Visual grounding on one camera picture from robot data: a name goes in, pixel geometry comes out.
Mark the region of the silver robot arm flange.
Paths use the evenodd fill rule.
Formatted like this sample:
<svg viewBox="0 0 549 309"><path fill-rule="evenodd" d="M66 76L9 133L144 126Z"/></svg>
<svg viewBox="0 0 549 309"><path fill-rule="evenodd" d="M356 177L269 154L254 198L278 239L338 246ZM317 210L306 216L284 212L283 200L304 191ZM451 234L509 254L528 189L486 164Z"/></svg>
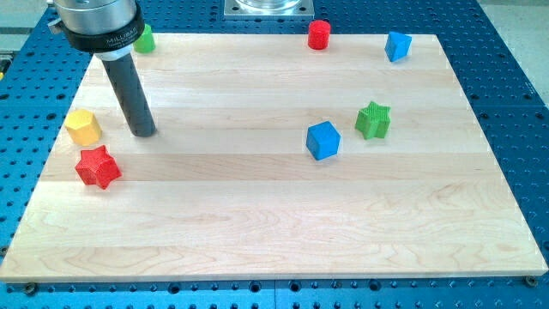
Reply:
<svg viewBox="0 0 549 309"><path fill-rule="evenodd" d="M54 0L57 19L48 23L78 51L102 61L117 61L131 53L145 22L136 0Z"/></svg>

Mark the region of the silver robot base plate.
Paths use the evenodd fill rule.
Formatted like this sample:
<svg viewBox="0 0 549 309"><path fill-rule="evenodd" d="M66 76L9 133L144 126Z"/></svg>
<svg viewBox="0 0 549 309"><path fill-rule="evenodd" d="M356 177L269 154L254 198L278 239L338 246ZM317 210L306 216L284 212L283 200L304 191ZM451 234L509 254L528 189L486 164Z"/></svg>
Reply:
<svg viewBox="0 0 549 309"><path fill-rule="evenodd" d="M224 0L226 18L313 16L312 0Z"/></svg>

